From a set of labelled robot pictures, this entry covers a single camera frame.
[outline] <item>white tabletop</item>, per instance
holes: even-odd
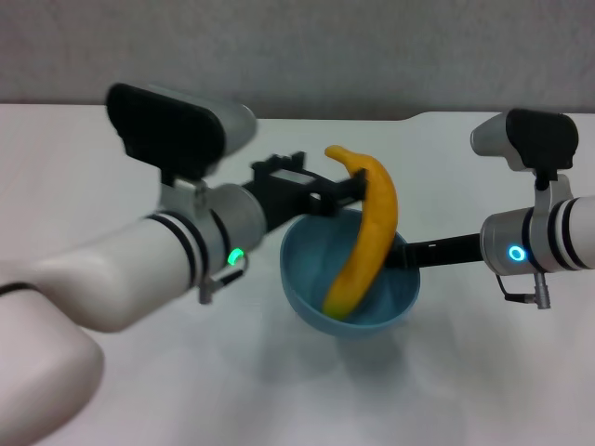
[[[399,193],[411,242],[478,232],[490,214],[533,203],[532,177],[476,156],[490,113],[402,122],[261,121],[209,184],[248,180],[253,161],[305,151],[339,179],[324,148],[370,153]],[[595,193],[595,116],[572,115],[581,143],[575,196]],[[0,260],[42,256],[151,212],[158,172],[124,155],[100,106],[0,106]],[[195,293],[120,334],[96,397],[43,440],[64,445],[592,445],[595,273],[549,276],[552,310],[505,302],[481,263],[422,270],[404,325],[345,342],[287,304],[276,231],[246,278],[200,307]],[[532,278],[511,278],[514,292]]]

